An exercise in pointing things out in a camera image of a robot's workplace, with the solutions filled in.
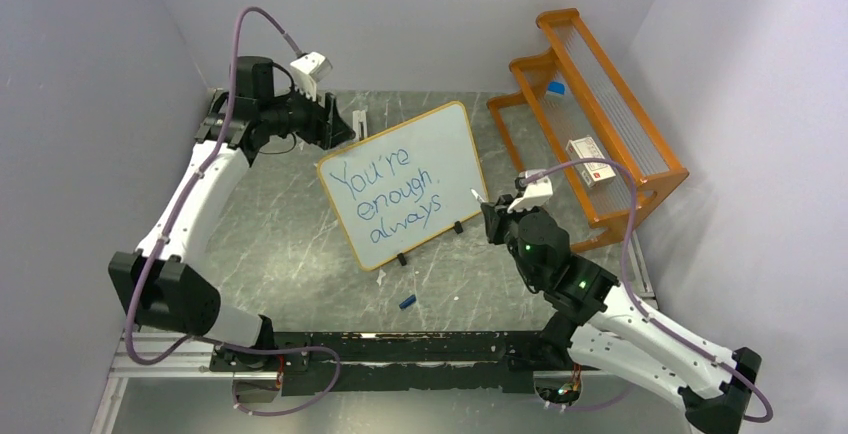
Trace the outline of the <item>white blue whiteboard marker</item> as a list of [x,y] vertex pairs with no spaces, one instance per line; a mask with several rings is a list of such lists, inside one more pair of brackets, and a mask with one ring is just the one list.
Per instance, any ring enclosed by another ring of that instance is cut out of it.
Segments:
[[472,196],[474,197],[474,199],[475,199],[475,200],[476,200],[479,204],[485,204],[485,203],[487,203],[487,200],[486,200],[486,199],[484,199],[484,198],[483,198],[483,196],[482,196],[482,195],[481,195],[478,191],[476,191],[475,189],[471,189],[471,190],[470,190],[470,192],[471,192]]

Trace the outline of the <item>blue marker cap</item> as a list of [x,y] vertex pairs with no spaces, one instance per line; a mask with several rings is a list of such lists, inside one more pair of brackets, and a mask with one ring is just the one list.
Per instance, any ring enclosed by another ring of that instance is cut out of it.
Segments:
[[412,306],[412,305],[413,305],[416,301],[417,301],[416,296],[415,296],[415,295],[410,295],[409,297],[407,297],[406,299],[404,299],[403,301],[401,301],[401,302],[399,303],[398,307],[399,307],[401,310],[405,310],[405,309],[409,308],[410,306]]

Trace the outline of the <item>yellow-framed whiteboard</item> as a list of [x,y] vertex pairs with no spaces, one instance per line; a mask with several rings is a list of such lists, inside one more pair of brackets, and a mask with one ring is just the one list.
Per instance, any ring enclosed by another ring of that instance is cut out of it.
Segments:
[[469,115],[446,103],[321,159],[318,177],[364,271],[480,212],[488,190]]

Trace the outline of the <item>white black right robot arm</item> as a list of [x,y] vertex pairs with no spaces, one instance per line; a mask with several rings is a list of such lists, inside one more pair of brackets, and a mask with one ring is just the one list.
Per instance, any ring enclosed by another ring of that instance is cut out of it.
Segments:
[[596,367],[639,385],[702,433],[739,432],[761,356],[712,343],[631,299],[614,274],[571,252],[568,233],[544,209],[512,212],[512,201],[484,202],[481,212],[488,242],[506,247],[527,289],[555,310],[540,336],[542,360]]

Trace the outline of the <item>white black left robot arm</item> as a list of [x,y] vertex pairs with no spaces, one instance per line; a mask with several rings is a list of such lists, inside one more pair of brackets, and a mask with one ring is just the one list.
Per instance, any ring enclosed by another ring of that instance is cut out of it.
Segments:
[[274,87],[279,68],[267,57],[238,57],[235,90],[213,95],[165,211],[134,250],[113,255],[108,273],[128,331],[148,327],[237,345],[237,357],[254,370],[275,360],[271,321],[224,304],[200,264],[230,195],[273,137],[330,150],[354,136],[335,96],[317,89],[332,69],[324,55],[302,54],[284,68],[290,87],[282,95]]

